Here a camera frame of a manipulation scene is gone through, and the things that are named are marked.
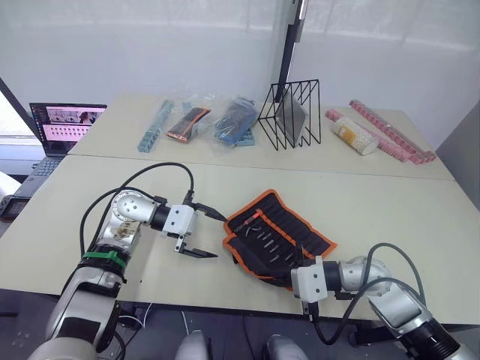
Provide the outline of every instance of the wire rack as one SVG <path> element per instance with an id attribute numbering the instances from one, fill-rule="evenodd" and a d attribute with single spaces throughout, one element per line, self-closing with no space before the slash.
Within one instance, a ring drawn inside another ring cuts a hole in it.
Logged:
<path id="1" fill-rule="evenodd" d="M 271 84 L 258 120 L 277 151 L 320 144 L 319 80 Z"/>

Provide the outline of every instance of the black metal rack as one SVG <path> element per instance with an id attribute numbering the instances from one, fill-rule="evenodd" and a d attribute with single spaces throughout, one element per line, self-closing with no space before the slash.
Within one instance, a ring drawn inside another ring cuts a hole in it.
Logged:
<path id="1" fill-rule="evenodd" d="M 294 124 L 294 106 L 295 103 L 301 105 L 307 112 L 304 128 L 301 130 L 301 136 L 296 134 L 296 124 Z M 312 107 L 318 111 L 318 119 L 312 116 Z M 291 133 L 287 134 L 286 116 L 291 118 Z M 263 103 L 258 121 L 270 139 L 275 150 L 278 151 L 280 146 L 287 149 L 288 145 L 292 148 L 296 146 L 310 146 L 313 140 L 320 144 L 322 142 L 322 134 L 320 130 L 320 82 L 318 79 L 293 81 L 284 83 L 275 83 L 270 85 L 270 91 Z"/>

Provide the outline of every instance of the white cable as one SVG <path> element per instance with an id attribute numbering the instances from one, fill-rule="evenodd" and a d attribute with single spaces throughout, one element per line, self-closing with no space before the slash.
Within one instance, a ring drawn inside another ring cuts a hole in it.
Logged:
<path id="1" fill-rule="evenodd" d="M 145 321 L 147 321 L 147 315 L 149 315 L 150 307 L 153 305 L 153 302 L 147 307 L 147 311 L 145 312 L 145 316 L 143 317 L 143 327 L 145 328 Z"/>
<path id="2" fill-rule="evenodd" d="M 142 324 L 142 322 L 140 320 L 138 320 L 136 317 L 134 316 L 128 316 L 128 315 L 121 315 L 119 316 L 118 318 L 122 318 L 122 317 L 126 317 L 127 319 L 132 319 L 132 320 L 135 320 L 136 322 L 138 322 L 140 324 L 140 326 L 142 326 L 143 328 L 145 328 L 145 326 Z"/>
<path id="3" fill-rule="evenodd" d="M 185 331 L 187 335 L 190 335 L 190 330 L 188 330 L 187 318 L 185 317 L 185 313 L 182 311 L 181 316 L 183 317 L 183 323 L 185 324 Z"/>

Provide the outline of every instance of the black tool roll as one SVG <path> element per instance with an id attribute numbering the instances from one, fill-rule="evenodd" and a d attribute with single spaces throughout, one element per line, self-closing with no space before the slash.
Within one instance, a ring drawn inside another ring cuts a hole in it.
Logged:
<path id="1" fill-rule="evenodd" d="M 223 246 L 241 267 L 269 284 L 292 286 L 290 269 L 325 257 L 337 245 L 267 190 L 228 218 Z"/>

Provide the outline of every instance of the white table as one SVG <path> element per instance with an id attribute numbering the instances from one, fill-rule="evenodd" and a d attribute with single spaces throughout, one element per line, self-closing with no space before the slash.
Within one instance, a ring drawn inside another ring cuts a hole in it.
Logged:
<path id="1" fill-rule="evenodd" d="M 151 95 L 125 95 L 116 98 L 98 121 L 95 122 L 82 141 L 70 151 L 70 154 L 155 161 L 179 161 L 193 164 L 232 165 L 263 169 L 311 170 L 328 173 L 453 179 L 440 159 L 417 166 L 411 162 L 401 163 L 380 150 L 368 156 L 359 156 L 330 131 L 332 122 L 323 115 L 328 107 L 322 108 L 321 145 L 314 142 L 310 147 L 275 151 L 269 138 L 257 124 L 253 127 L 256 146 L 233 149 L 221 148 L 212 143 L 212 141 L 206 141 L 205 137 L 207 136 L 194 138 L 189 144 L 184 144 L 163 135 L 152 152 L 148 154 L 140 153 L 137 151 L 138 143 L 146 129 L 153 122 L 155 114 L 160 109 L 164 99 L 165 97 Z M 214 103 L 206 104 L 206 106 L 210 105 L 214 110 L 212 116 L 221 115 L 224 103 L 218 100 Z M 336 109 L 372 131 L 379 133 L 372 124 L 355 110 L 350 108 Z M 396 128 L 424 150 L 431 150 L 404 112 L 378 110 L 378 113 L 381 116 L 385 116 Z M 180 109 L 172 112 L 166 129 L 168 130 L 182 116 Z M 315 116 L 318 119 L 318 113 L 312 112 L 312 119 L 315 119 Z"/>
<path id="2" fill-rule="evenodd" d="M 79 224 L 87 206 L 153 163 L 67 156 L 0 238 L 0 287 L 59 294 L 80 258 Z M 338 243 L 330 260 L 366 254 L 377 242 L 399 245 L 417 265 L 428 306 L 440 322 L 480 324 L 479 213 L 455 181 L 187 165 L 195 176 L 196 200 L 226 216 L 265 189 L 276 189 L 291 209 Z M 188 178 L 180 169 L 156 169 L 133 186 L 178 203 Z M 87 239 L 103 207 L 93 211 Z M 190 247 L 217 254 L 214 259 L 174 253 L 174 239 L 144 230 L 127 268 L 129 282 L 120 292 L 121 300 L 302 312 L 291 292 L 263 283 L 233 264 L 221 245 L 225 233 L 220 222 L 199 216 L 195 233 L 187 241 Z M 382 250 L 377 256 L 395 277 L 415 287 L 408 265 L 398 255 Z M 330 298 L 322 303 L 322 315 L 340 317 L 346 306 L 346 301 Z M 362 302 L 352 318 L 376 317 Z"/>

